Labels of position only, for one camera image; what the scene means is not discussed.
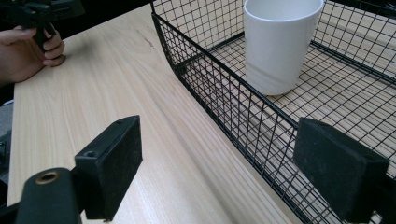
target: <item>wire mesh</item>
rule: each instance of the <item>wire mesh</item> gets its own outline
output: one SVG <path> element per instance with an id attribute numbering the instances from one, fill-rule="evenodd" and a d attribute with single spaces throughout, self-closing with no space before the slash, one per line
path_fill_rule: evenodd
<path id="1" fill-rule="evenodd" d="M 297 87 L 245 81 L 243 1 L 157 0 L 153 19 L 179 80 L 304 223 L 340 223 L 292 162 L 300 117 L 324 121 L 390 161 L 396 176 L 395 6 L 326 1 Z M 373 214 L 371 223 L 381 217 Z"/>

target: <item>wooden table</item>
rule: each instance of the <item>wooden table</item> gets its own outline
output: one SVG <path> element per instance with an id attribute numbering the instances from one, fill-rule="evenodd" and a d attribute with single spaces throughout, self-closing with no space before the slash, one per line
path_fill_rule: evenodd
<path id="1" fill-rule="evenodd" d="M 140 115 L 144 160 L 113 223 L 300 222 L 179 83 L 149 6 L 65 44 L 64 64 L 16 86 L 8 204 L 28 177 L 73 168 L 111 122 Z"/>

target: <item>wire grid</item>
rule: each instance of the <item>wire grid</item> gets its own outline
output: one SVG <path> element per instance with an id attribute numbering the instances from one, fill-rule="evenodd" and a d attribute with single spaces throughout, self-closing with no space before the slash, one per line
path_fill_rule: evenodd
<path id="1" fill-rule="evenodd" d="M 327 1 L 297 88 L 264 97 L 244 81 L 242 3 L 154 2 L 165 55 L 180 81 L 303 222 L 339 223 L 292 162 L 296 121 L 321 120 L 357 139 L 389 159 L 395 179 L 394 20 Z M 233 23 L 231 12 L 237 13 Z M 220 25 L 223 21 L 232 27 Z M 373 214 L 371 223 L 380 219 Z"/>

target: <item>white cup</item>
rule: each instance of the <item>white cup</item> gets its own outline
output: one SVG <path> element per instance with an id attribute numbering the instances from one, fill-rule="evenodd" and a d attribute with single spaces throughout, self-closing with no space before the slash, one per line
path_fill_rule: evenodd
<path id="1" fill-rule="evenodd" d="M 247 83 L 264 95 L 291 91 L 298 80 L 323 0 L 247 0 Z"/>

